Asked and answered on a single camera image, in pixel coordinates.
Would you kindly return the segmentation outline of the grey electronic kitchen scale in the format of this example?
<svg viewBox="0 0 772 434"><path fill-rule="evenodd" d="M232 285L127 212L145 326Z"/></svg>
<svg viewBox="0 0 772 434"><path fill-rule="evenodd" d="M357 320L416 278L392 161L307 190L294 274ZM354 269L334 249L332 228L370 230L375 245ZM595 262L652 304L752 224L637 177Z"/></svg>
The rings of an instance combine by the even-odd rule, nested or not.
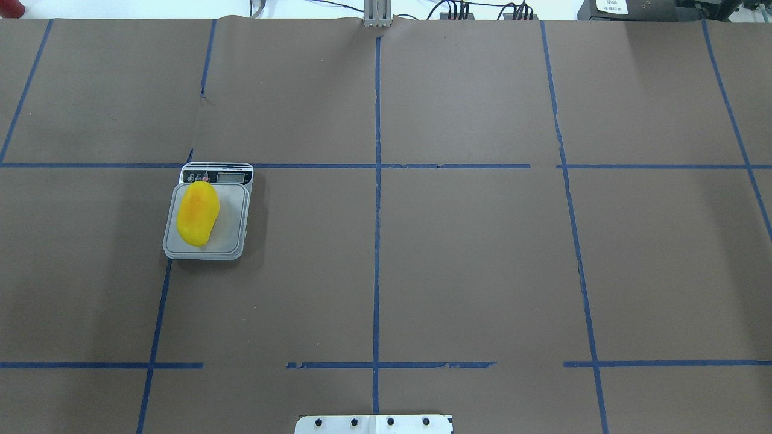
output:
<svg viewBox="0 0 772 434"><path fill-rule="evenodd" d="M188 162L182 166L179 182L172 192L162 247L169 259L232 260L242 255L250 194L253 186L253 165L245 163ZM177 233L177 209L188 185L208 181L220 198L220 214L203 247L186 244Z"/></svg>

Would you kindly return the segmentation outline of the black power box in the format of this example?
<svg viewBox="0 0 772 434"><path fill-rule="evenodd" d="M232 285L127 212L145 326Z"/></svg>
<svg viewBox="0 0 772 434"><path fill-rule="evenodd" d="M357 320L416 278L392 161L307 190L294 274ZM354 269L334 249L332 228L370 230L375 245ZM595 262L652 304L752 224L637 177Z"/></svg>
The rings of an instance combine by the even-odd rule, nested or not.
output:
<svg viewBox="0 0 772 434"><path fill-rule="evenodd" d="M578 21L692 22L702 16L678 1L584 1Z"/></svg>

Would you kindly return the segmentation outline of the aluminium frame post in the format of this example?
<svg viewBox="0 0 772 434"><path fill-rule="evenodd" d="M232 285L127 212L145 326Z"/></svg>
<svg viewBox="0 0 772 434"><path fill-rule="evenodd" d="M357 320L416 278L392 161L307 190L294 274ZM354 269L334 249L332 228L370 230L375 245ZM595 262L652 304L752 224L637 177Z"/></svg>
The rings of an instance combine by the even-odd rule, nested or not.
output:
<svg viewBox="0 0 772 434"><path fill-rule="evenodd" d="M365 0L363 2L364 27L390 27L393 22L391 5L391 0Z"/></svg>

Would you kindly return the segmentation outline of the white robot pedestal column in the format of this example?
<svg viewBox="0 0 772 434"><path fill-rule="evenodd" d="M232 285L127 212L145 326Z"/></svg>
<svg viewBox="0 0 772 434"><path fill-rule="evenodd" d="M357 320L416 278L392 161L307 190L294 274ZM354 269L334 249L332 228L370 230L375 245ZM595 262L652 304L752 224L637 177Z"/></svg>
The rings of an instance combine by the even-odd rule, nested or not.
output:
<svg viewBox="0 0 772 434"><path fill-rule="evenodd" d="M453 433L451 415L307 415L295 433Z"/></svg>

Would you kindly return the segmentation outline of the red cylinder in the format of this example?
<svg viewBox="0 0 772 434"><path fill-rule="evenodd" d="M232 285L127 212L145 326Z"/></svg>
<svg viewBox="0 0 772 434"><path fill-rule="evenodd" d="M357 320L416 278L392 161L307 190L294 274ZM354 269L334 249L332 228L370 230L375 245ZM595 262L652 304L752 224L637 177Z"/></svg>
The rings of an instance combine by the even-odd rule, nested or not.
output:
<svg viewBox="0 0 772 434"><path fill-rule="evenodd" d="M20 0L0 0L0 17L2 19L19 19L24 16L27 8Z"/></svg>

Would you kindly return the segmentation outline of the yellow mango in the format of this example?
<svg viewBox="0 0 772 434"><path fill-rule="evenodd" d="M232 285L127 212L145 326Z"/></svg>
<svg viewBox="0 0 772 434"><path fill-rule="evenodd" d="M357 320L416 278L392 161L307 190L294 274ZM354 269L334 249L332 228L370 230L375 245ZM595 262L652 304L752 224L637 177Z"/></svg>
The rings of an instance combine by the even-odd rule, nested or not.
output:
<svg viewBox="0 0 772 434"><path fill-rule="evenodd" d="M208 181L188 185L177 209L177 233L186 244L203 247L220 214L220 198Z"/></svg>

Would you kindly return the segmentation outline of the brown paper table mat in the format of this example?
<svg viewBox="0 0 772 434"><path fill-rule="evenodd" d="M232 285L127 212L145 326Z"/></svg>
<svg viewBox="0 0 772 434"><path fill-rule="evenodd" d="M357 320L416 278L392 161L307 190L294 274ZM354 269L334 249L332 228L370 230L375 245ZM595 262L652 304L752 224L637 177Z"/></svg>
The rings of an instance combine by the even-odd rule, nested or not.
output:
<svg viewBox="0 0 772 434"><path fill-rule="evenodd" d="M2 21L2 432L769 433L769 116L761 23Z"/></svg>

